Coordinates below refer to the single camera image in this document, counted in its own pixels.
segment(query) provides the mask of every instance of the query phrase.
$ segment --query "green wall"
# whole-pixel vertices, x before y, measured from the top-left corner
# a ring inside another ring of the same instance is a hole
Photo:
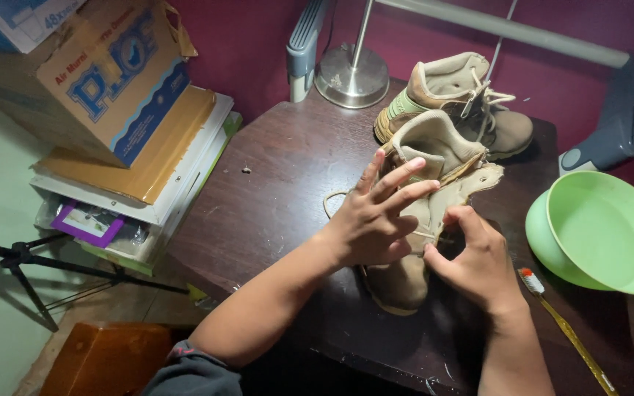
[[[32,222],[42,203],[41,195],[28,184],[31,164],[50,150],[0,112],[0,245],[40,237]],[[78,264],[96,259],[69,242],[41,253]],[[74,275],[38,265],[22,266],[44,302],[74,293],[81,280]],[[19,283],[0,267],[0,396],[11,395],[38,357],[51,333],[31,316],[37,311]],[[62,310],[55,315],[60,320]]]

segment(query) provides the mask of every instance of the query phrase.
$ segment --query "blue printed logo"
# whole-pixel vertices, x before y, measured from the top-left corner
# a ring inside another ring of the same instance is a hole
[[[105,99],[109,97],[110,101],[115,101],[158,50],[152,27],[153,15],[150,10],[146,10],[109,46],[111,58],[121,69],[117,81],[108,84],[99,67],[92,64],[68,89],[68,96],[87,110],[93,122],[97,122],[109,108]]]

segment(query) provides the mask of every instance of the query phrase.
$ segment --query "purple picture frame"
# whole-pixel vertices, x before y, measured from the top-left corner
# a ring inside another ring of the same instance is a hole
[[[93,246],[98,248],[106,248],[109,246],[111,239],[114,238],[114,235],[121,229],[121,226],[124,225],[124,215],[118,214],[116,219],[111,223],[111,225],[107,228],[105,233],[99,237],[90,232],[82,230],[74,225],[65,223],[64,220],[66,217],[72,212],[75,207],[79,204],[78,201],[71,199],[68,204],[65,205],[64,208],[60,211],[60,213],[56,216],[56,218],[51,223],[51,227],[56,230],[60,230],[65,232],[66,234],[70,234],[75,238],[79,238]]]

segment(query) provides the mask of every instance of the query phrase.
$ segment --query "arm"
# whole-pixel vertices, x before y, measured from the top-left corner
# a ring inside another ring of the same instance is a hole
[[[415,230],[417,219],[400,216],[400,211],[439,183],[425,180],[396,192],[425,166],[422,158],[415,158],[373,186],[384,156],[383,150],[376,151],[354,191],[322,230],[213,310],[192,333],[190,344],[231,367],[242,367],[276,343],[327,276],[345,266],[385,264],[408,255],[411,248],[404,237]]]
[[[459,224],[466,248],[450,261],[429,244],[425,261],[488,312],[492,321],[478,394],[553,396],[530,307],[518,286],[505,238],[470,206],[449,207],[444,222]]]

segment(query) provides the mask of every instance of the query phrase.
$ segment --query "tripod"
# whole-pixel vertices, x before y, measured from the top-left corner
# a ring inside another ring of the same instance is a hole
[[[31,298],[33,304],[36,306],[40,314],[48,323],[48,328],[56,332],[58,331],[58,325],[53,320],[53,317],[50,314],[51,309],[55,309],[60,307],[61,305],[68,304],[72,301],[79,300],[80,298],[87,297],[94,293],[99,293],[102,290],[109,289],[112,286],[116,286],[119,283],[131,283],[139,286],[148,286],[154,287],[160,290],[167,290],[169,292],[188,294],[189,291],[186,289],[180,289],[179,287],[173,287],[168,285],[163,285],[161,283],[149,282],[147,280],[137,279],[132,277],[131,275],[127,275],[124,271],[124,268],[111,264],[114,268],[114,272],[102,271],[96,268],[90,268],[83,265],[77,265],[72,263],[67,263],[66,261],[56,260],[54,258],[41,257],[35,254],[31,254],[30,250],[32,248],[39,247],[41,245],[45,245],[50,242],[54,242],[60,239],[69,238],[68,234],[60,233],[56,235],[51,235],[46,238],[37,239],[33,242],[16,242],[11,248],[0,246],[0,257],[2,257],[0,261],[0,265],[2,268],[7,268],[11,274],[21,283],[23,288],[26,290],[26,294]],[[84,290],[79,293],[75,293],[58,301],[53,301],[50,304],[43,304],[41,298],[34,290],[31,283],[26,278],[26,275],[23,274],[20,265],[22,264],[37,264],[46,266],[49,268],[57,268],[65,271],[72,271],[78,274],[84,275],[92,275],[97,276],[98,278],[107,279],[109,282],[103,283],[102,285],[97,285],[91,287],[87,290]]]

